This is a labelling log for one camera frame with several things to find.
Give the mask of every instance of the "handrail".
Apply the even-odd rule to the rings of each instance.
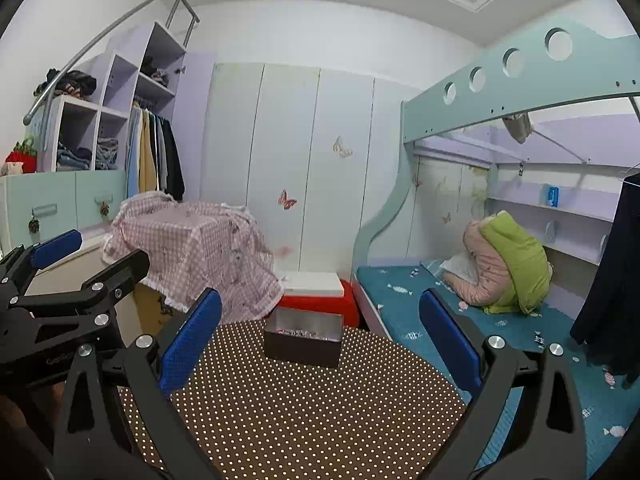
[[[125,20],[128,20],[131,16],[133,16],[139,10],[144,9],[146,6],[153,3],[154,1],[156,0],[145,0],[144,2],[139,4],[137,7],[131,9],[126,14],[123,14],[115,22],[111,23],[109,27],[105,28],[100,34],[98,34],[89,43],[87,43],[84,47],[82,47],[80,52],[78,52],[75,56],[73,56],[71,60],[69,60],[69,62],[62,67],[62,70],[58,72],[55,78],[52,79],[52,81],[47,85],[44,91],[38,96],[36,101],[31,106],[31,109],[23,117],[22,123],[25,126],[28,126],[31,123],[31,120],[33,119],[33,116],[36,113],[36,110],[38,109],[38,107],[42,104],[44,99],[47,99],[47,103],[45,104],[45,110],[42,118],[42,128],[44,133],[44,130],[47,127],[47,122],[49,119],[53,90],[55,89],[56,85],[60,82],[60,80],[66,75],[67,72],[69,72],[69,70],[71,70],[76,65],[78,61],[80,61],[82,56],[84,56],[84,54],[86,54],[91,48],[93,48],[102,38],[104,38],[107,34],[109,34],[114,28],[119,26],[122,22],[124,22]],[[169,19],[166,22],[166,26],[168,28],[169,25],[171,25],[171,21],[174,18],[175,11],[178,9],[178,4],[180,4],[180,2],[182,2],[184,6],[187,8],[187,10],[191,13],[191,25],[189,26],[189,30],[187,31],[187,36],[184,40],[184,46],[187,46],[187,43],[189,43],[189,38],[191,36],[191,31],[193,30],[193,26],[195,25],[196,22],[198,23],[200,22],[198,15],[195,13],[195,11],[193,10],[193,7],[190,6],[187,0],[175,0],[174,6],[171,10],[171,13],[169,14]]]

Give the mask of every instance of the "blue gripper pad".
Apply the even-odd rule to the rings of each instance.
[[[222,300],[212,290],[180,327],[161,359],[158,385],[167,397],[187,383],[221,316]]]
[[[75,229],[61,234],[35,248],[31,257],[31,267],[46,269],[65,256],[75,253],[81,245],[82,235]]]
[[[420,297],[420,321],[456,385],[475,397],[482,387],[480,358],[446,307],[428,290]]]

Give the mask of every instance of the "pink checkered cloth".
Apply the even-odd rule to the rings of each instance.
[[[182,312],[210,286],[222,298],[222,323],[260,319],[284,291],[273,255],[245,207],[177,203],[158,191],[138,194],[122,202],[102,259],[112,264],[135,249],[151,262],[141,283]]]

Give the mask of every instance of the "bunk bed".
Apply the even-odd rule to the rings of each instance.
[[[558,57],[552,52],[551,46],[559,37],[563,41],[570,38],[568,55]],[[517,68],[512,56],[520,58]],[[477,79],[479,73],[482,81]],[[528,164],[542,162],[637,166],[640,113],[635,96],[639,94],[637,36],[608,40],[570,20],[553,18],[509,38],[402,103],[395,186],[377,216],[362,226],[353,249],[351,282],[371,331],[417,353],[449,379],[443,359],[420,323],[418,302],[430,288],[440,293],[453,312],[471,318],[485,336],[500,335],[517,348],[533,352],[552,342],[561,344],[580,396],[587,474],[594,478],[603,475],[602,465],[618,443],[629,442],[631,433],[632,438],[638,438],[640,386],[622,384],[622,379],[612,377],[606,368],[588,364],[582,348],[569,336],[574,320],[561,312],[562,308],[554,308],[559,305],[552,303],[551,295],[532,316],[489,315],[466,305],[437,277],[439,262],[375,267],[367,265],[367,255],[372,240],[400,211],[413,185],[410,161],[420,154],[471,160],[489,168],[488,212],[505,208],[543,245],[597,265],[613,222],[617,194],[561,189],[564,202],[549,207],[540,200],[543,185],[517,179],[501,182],[497,166],[514,163],[520,174],[527,171]],[[521,146],[500,127],[499,120],[505,116],[611,98],[628,98],[635,113],[548,121],[538,125],[538,138],[532,136]],[[562,142],[558,132],[562,132]],[[613,150],[612,145],[627,149]],[[570,298],[562,296],[558,301]],[[460,393],[465,402],[471,402],[468,393]],[[479,466],[498,457],[519,395],[517,390],[510,395]],[[621,440],[625,430],[626,437]]]

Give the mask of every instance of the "dotted mat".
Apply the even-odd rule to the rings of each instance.
[[[338,368],[274,361],[264,322],[220,326],[171,400],[229,479],[409,479],[429,463],[465,405],[430,364],[345,328]],[[131,392],[120,397],[144,458],[162,467]]]

